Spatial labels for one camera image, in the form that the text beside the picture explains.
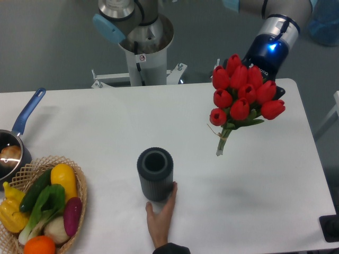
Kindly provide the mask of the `bare human hand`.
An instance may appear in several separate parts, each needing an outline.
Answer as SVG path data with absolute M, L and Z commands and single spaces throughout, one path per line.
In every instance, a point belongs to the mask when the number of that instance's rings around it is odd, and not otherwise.
M 173 182 L 171 196 L 159 213 L 153 211 L 151 202 L 146 203 L 147 226 L 155 249 L 168 244 L 168 236 L 174 213 L 177 182 Z

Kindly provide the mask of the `dark sleeve forearm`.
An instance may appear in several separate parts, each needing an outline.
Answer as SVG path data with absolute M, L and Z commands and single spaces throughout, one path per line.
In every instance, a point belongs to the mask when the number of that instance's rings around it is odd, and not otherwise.
M 185 246 L 179 246 L 174 243 L 167 243 L 156 248 L 153 254 L 190 254 L 190 249 Z

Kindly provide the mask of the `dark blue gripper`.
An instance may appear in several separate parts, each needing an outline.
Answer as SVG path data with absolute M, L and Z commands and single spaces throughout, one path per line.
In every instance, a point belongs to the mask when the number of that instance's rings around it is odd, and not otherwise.
M 259 67 L 262 77 L 268 81 L 276 80 L 276 75 L 289 53 L 288 45 L 282 40 L 274 40 L 269 34 L 258 35 L 251 44 L 241 63 L 247 68 Z M 274 100 L 279 100 L 286 90 L 276 87 Z

